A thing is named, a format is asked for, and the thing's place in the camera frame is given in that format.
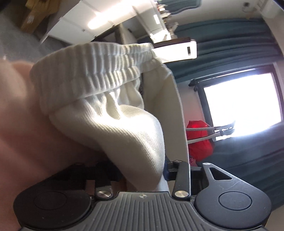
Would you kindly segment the cream white hoodie garment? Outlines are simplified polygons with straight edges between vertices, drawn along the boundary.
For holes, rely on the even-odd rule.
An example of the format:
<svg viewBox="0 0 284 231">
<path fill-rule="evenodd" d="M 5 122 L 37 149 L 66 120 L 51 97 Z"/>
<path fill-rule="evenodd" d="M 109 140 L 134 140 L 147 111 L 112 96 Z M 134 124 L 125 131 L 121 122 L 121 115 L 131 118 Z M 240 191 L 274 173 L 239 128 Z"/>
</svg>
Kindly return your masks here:
<svg viewBox="0 0 284 231">
<path fill-rule="evenodd" d="M 30 77 L 51 123 L 105 153 L 134 189 L 167 191 L 166 157 L 188 160 L 176 82 L 150 43 L 70 46 L 35 63 Z"/>
</svg>

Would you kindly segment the red bag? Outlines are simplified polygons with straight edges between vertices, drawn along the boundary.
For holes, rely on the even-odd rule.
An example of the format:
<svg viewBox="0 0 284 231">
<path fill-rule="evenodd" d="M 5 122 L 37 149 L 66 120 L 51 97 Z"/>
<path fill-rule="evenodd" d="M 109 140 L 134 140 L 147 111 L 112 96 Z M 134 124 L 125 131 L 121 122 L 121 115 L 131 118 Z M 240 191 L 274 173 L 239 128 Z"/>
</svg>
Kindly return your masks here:
<svg viewBox="0 0 284 231">
<path fill-rule="evenodd" d="M 189 121 L 187 128 L 207 128 L 209 125 L 202 120 Z M 208 136 L 209 132 L 202 131 L 186 131 L 187 140 L 198 139 Z M 196 143 L 188 144 L 189 161 L 192 166 L 197 166 L 197 162 L 203 161 L 211 156 L 214 151 L 214 142 L 212 139 L 199 141 Z"/>
</svg>

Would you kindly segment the pastel tie-dye bed duvet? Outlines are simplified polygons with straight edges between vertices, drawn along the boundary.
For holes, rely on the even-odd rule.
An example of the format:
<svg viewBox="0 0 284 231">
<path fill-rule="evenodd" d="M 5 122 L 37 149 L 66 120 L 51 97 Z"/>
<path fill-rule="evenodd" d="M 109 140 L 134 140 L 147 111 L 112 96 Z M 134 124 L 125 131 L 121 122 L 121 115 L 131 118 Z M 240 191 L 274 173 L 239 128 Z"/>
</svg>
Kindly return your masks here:
<svg viewBox="0 0 284 231">
<path fill-rule="evenodd" d="M 19 230 L 13 202 L 24 189 L 74 163 L 106 159 L 69 139 L 41 112 L 31 63 L 1 60 L 1 230 Z"/>
</svg>

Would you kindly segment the teal right window curtain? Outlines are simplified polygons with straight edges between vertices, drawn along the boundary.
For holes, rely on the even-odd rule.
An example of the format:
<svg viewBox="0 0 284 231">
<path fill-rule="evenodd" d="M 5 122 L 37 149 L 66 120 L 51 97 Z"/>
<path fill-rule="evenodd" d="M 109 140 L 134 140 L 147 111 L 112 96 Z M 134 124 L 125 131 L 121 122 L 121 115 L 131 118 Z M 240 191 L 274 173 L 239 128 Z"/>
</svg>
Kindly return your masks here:
<svg viewBox="0 0 284 231">
<path fill-rule="evenodd" d="M 283 123 L 243 137 L 215 142 L 213 154 L 203 160 L 224 169 L 267 194 L 272 208 L 283 205 Z"/>
</svg>

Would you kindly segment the teal window curtain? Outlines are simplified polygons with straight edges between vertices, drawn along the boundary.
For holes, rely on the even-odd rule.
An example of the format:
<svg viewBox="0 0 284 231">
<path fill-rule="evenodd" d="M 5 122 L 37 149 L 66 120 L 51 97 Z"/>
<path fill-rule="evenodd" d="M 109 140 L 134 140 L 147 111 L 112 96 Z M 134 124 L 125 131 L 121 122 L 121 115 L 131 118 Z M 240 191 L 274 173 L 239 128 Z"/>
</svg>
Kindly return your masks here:
<svg viewBox="0 0 284 231">
<path fill-rule="evenodd" d="M 179 26 L 178 37 L 197 43 L 197 57 L 167 63 L 177 82 L 283 60 L 283 53 L 266 22 L 255 19 L 221 19 Z"/>
<path fill-rule="evenodd" d="M 267 194 L 272 208 L 283 205 L 283 123 L 243 137 L 215 142 L 213 154 L 203 160 L 224 169 Z"/>
</svg>

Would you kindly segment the garment steamer stand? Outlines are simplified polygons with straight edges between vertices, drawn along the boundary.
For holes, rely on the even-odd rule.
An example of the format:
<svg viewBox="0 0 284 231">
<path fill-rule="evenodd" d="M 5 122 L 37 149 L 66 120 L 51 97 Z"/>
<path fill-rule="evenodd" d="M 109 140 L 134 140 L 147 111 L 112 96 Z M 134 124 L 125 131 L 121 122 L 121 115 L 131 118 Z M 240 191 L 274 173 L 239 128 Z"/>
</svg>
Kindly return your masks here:
<svg viewBox="0 0 284 231">
<path fill-rule="evenodd" d="M 188 139 L 187 144 L 193 144 L 197 143 L 200 141 L 205 141 L 208 139 L 213 139 L 219 136 L 224 136 L 224 135 L 231 135 L 234 132 L 234 123 L 224 125 L 224 126 L 218 126 L 218 127 L 206 127 L 206 128 L 186 128 L 186 131 L 212 131 L 213 133 L 204 137 L 199 137 L 196 139 Z"/>
</svg>

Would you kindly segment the teal left window curtain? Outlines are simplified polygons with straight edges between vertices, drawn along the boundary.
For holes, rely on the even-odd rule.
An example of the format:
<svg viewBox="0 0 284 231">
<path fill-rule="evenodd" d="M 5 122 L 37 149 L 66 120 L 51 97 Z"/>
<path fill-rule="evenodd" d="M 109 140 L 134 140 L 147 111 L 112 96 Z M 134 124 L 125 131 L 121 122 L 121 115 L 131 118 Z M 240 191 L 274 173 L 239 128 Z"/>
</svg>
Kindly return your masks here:
<svg viewBox="0 0 284 231">
<path fill-rule="evenodd" d="M 255 19 L 221 19 L 179 26 L 178 37 L 197 43 L 197 57 L 167 63 L 177 82 L 283 60 L 283 53 L 266 22 Z"/>
</svg>

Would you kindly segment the white backed dark chair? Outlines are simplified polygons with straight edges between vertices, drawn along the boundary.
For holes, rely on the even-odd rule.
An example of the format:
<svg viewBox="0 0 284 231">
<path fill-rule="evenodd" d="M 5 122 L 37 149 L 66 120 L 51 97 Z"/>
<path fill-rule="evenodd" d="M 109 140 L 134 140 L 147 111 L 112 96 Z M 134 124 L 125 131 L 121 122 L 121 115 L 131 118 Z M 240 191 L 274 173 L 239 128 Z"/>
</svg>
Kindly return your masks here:
<svg viewBox="0 0 284 231">
<path fill-rule="evenodd" d="M 197 58 L 197 43 L 190 37 L 165 40 L 154 43 L 149 37 L 141 39 L 138 43 L 150 43 L 153 52 L 162 63 L 172 63 Z"/>
</svg>

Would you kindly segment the white dresser with drawers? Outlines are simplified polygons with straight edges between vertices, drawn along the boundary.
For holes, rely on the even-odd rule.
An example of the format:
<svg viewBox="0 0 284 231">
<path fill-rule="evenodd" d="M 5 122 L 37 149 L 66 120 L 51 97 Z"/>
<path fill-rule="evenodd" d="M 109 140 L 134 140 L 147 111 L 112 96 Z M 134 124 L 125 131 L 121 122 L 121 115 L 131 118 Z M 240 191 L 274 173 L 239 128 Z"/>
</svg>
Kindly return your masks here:
<svg viewBox="0 0 284 231">
<path fill-rule="evenodd" d="M 48 37 L 69 44 L 92 41 L 107 30 L 136 18 L 154 43 L 172 39 L 157 1 L 61 1 L 49 19 L 43 43 Z"/>
</svg>

